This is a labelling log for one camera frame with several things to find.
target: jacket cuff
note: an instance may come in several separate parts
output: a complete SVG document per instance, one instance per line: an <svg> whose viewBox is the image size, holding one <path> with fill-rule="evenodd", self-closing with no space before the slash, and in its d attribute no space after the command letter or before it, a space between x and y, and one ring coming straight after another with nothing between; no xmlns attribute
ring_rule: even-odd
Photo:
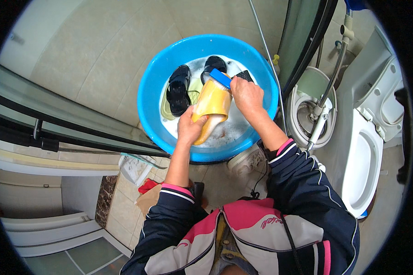
<svg viewBox="0 0 413 275"><path fill-rule="evenodd" d="M279 161L281 158L287 156L288 152L295 153L295 150L293 150L293 148L296 148L296 146L297 143L295 143L295 141L290 138L284 144L282 144L278 150L267 151L265 149L265 155L268 159L268 164L273 164L274 162Z"/></svg>
<svg viewBox="0 0 413 275"><path fill-rule="evenodd" d="M194 197L190 191L183 187L163 183L158 203L176 208L186 208L194 204Z"/></svg>

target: blue plastic basin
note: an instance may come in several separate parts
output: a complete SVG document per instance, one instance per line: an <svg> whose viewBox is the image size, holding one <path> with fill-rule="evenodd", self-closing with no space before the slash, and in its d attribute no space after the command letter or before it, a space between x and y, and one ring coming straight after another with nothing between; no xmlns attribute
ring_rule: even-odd
<svg viewBox="0 0 413 275"><path fill-rule="evenodd" d="M148 136L166 152L172 154L176 139L160 120L160 96L173 71L184 63L207 55L225 55L245 65L264 90L263 107L274 118L278 104L278 88L265 58L248 43L220 34L187 37L160 51L148 64L138 88L138 113ZM191 148L194 162L216 162L233 157L260 139L250 127L240 138L217 148Z"/></svg>

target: brown paper bag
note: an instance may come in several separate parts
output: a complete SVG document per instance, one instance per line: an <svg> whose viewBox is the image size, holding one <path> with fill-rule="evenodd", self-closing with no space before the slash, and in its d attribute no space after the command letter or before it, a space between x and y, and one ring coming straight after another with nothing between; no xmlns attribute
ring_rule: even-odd
<svg viewBox="0 0 413 275"><path fill-rule="evenodd" d="M150 207L155 206L158 203L159 192L161 191L161 188L162 184L158 184L136 200L136 205L139 207L139 209L141 209L144 219L145 215L148 214Z"/></svg>

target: hand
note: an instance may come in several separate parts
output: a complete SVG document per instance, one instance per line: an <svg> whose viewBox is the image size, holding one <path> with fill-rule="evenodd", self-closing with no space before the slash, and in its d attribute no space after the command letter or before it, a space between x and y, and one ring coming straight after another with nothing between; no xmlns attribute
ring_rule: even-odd
<svg viewBox="0 0 413 275"><path fill-rule="evenodd" d="M196 122L193 122L191 119L193 109L194 105L191 105L179 118L179 123L177 124L177 143L192 146L194 141L200 136L202 126L208 120L208 116L201 116Z"/></svg>
<svg viewBox="0 0 413 275"><path fill-rule="evenodd" d="M251 118L256 118L258 113L264 111L263 90L254 82L248 82L240 77L233 77L229 85L237 108L248 121Z"/></svg>

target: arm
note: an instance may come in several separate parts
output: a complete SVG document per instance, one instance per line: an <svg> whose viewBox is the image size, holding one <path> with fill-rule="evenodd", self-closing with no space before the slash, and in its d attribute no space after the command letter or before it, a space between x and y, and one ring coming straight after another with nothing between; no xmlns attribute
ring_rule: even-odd
<svg viewBox="0 0 413 275"><path fill-rule="evenodd" d="M194 204L193 195L184 189L188 187L190 147L207 121L206 117L202 117L194 123L192 113L193 106L179 119L176 148L158 203L150 208L139 242L130 260L122 267L121 274L146 274L144 268L151 256L177 245L194 224L207 216L200 206Z"/></svg>
<svg viewBox="0 0 413 275"><path fill-rule="evenodd" d="M298 215L323 228L329 240L333 274L352 272L359 252L359 229L332 189L325 173L318 169L308 151L296 143L269 118L262 107L263 90L238 77L231 81L237 108L259 133L272 169L267 182L274 207L287 215Z"/></svg>

